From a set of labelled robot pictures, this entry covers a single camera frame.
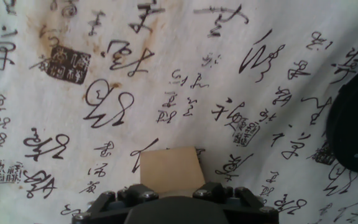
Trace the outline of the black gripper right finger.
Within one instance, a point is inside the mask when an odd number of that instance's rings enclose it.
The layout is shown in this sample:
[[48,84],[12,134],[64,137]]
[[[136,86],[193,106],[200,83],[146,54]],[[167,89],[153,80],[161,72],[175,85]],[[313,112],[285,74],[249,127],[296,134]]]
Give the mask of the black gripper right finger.
[[212,205],[211,213],[222,218],[221,223],[279,224],[278,210],[265,206],[246,187],[225,187],[208,182],[193,192],[193,198]]

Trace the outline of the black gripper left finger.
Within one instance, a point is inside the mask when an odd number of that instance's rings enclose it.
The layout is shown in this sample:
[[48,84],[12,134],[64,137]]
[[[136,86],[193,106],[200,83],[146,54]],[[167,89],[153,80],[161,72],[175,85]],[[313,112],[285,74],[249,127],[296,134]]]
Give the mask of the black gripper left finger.
[[159,199],[159,194],[143,184],[134,184],[117,192],[105,191],[87,211],[72,218],[72,224],[124,224],[133,208]]

